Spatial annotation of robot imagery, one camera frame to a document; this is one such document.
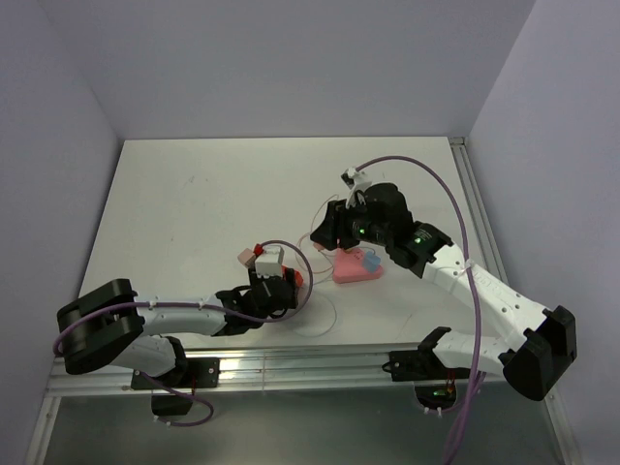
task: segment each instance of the white table surface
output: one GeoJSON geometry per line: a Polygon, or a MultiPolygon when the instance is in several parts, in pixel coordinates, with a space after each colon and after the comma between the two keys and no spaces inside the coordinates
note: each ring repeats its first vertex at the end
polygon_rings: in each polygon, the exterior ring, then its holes
{"type": "MultiPolygon", "coordinates": [[[[130,140],[81,293],[119,277],[130,278],[140,297],[162,300],[198,298],[247,284],[247,271],[236,259],[242,249],[274,238],[297,242],[324,200],[347,194],[340,179],[346,168],[388,154],[418,158],[446,180],[463,209],[471,256],[482,264],[446,138],[130,140]]],[[[375,182],[394,182],[414,218],[461,244],[450,201],[426,172],[403,162],[366,171],[375,182]]],[[[326,266],[309,242],[303,251],[315,268],[326,266]]],[[[180,338],[186,348],[265,348],[419,342],[436,326],[473,331],[472,310],[391,263],[383,250],[377,252],[385,268],[381,279],[324,282],[294,319],[240,336],[180,338]],[[337,321],[319,335],[333,323],[331,303],[337,321]]],[[[285,264],[298,269],[293,252],[287,250],[285,264]]],[[[495,334],[488,327],[484,333],[495,334]]]]}

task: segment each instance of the metal frame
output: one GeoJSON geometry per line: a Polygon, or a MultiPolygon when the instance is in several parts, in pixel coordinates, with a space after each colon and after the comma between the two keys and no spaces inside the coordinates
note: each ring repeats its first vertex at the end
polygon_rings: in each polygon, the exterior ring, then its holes
{"type": "MultiPolygon", "coordinates": [[[[465,198],[467,199],[472,213],[476,234],[480,241],[482,256],[486,261],[486,269],[508,284],[508,276],[504,270],[504,264],[502,263],[497,243],[495,242],[495,237],[491,230],[491,225],[486,216],[481,193],[478,189],[472,171],[472,165],[467,155],[465,146],[467,140],[464,138],[457,139],[459,140],[450,141],[450,147],[452,149],[452,155],[454,156],[454,162],[456,163],[456,169],[458,170],[463,189],[465,190],[465,198]]],[[[564,408],[564,402],[562,401],[557,387],[551,389],[544,399],[544,403],[549,413],[549,419],[553,427],[553,432],[558,440],[558,446],[564,463],[566,465],[582,465],[583,460],[581,459],[581,453],[579,452],[564,408]]]]}
{"type": "MultiPolygon", "coordinates": [[[[465,198],[472,214],[480,248],[489,272],[508,282],[499,250],[484,210],[481,194],[469,162],[466,140],[450,139],[465,198]]],[[[381,365],[388,352],[413,349],[416,344],[328,346],[316,348],[274,348],[189,351],[188,357],[221,359],[218,387],[199,391],[287,390],[313,388],[370,388],[394,386],[381,365]]],[[[44,463],[62,397],[90,395],[150,395],[150,390],[130,389],[132,371],[106,367],[90,375],[71,376],[62,359],[53,363],[41,412],[26,456],[27,465],[44,463]]],[[[488,382],[503,382],[488,377],[488,382]]],[[[567,465],[582,465],[564,404],[556,388],[545,398],[549,420],[558,440],[559,452],[567,465]]]]}

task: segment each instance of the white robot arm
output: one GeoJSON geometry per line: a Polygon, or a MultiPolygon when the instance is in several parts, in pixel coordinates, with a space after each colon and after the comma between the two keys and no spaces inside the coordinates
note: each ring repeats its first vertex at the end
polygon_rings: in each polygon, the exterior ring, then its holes
{"type": "MultiPolygon", "coordinates": [[[[522,395],[542,400],[576,358],[574,316],[564,307],[548,310],[517,293],[476,263],[436,227],[414,221],[404,196],[391,183],[370,185],[355,169],[342,176],[351,188],[347,200],[330,201],[323,222],[310,238],[327,250],[349,249],[361,241],[385,247],[398,265],[411,270],[474,308],[466,273],[471,267],[485,322],[500,334],[483,337],[479,370],[502,374],[522,395]]],[[[449,327],[433,330],[416,353],[391,359],[394,381],[441,379],[451,368],[469,368],[474,336],[449,327]]]]}

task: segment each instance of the black mounting bracket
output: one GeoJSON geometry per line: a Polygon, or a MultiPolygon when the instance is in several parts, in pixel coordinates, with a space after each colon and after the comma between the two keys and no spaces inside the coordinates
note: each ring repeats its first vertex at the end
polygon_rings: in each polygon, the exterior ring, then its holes
{"type": "Polygon", "coordinates": [[[445,380],[450,373],[457,380],[469,378],[469,369],[450,370],[433,354],[437,342],[447,332],[450,332],[449,327],[437,327],[418,344],[417,349],[390,352],[389,361],[384,363],[382,369],[391,375],[394,382],[445,380]]]}
{"type": "MultiPolygon", "coordinates": [[[[171,388],[217,388],[217,382],[220,376],[220,359],[216,357],[196,357],[187,358],[187,370],[181,378],[171,388]]],[[[151,385],[148,380],[140,375],[132,377],[131,387],[133,390],[152,390],[157,389],[151,385]]]]}

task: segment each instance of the black end cap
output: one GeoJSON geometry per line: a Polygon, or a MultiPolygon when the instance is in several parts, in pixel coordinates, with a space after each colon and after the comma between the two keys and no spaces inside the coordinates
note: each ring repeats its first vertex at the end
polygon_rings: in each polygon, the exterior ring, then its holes
{"type": "Polygon", "coordinates": [[[577,356],[574,315],[562,306],[544,314],[536,331],[525,332],[527,340],[517,352],[500,355],[509,384],[536,401],[544,399],[577,356]]]}

